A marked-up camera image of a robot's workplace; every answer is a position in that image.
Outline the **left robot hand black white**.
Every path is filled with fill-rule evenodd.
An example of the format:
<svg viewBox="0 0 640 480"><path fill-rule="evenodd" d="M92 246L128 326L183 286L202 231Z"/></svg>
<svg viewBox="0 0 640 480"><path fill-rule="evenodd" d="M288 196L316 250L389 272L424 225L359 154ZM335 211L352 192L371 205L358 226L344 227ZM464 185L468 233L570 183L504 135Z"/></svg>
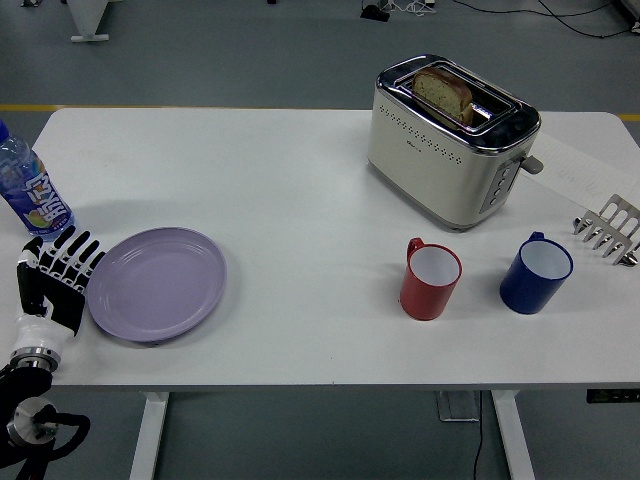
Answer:
<svg viewBox="0 0 640 480"><path fill-rule="evenodd" d="M35 237L23 247L16 266L21 307L16 351L61 354L64 343L78 333L85 290L104 255L90 232L74 226L51 242Z"/></svg>

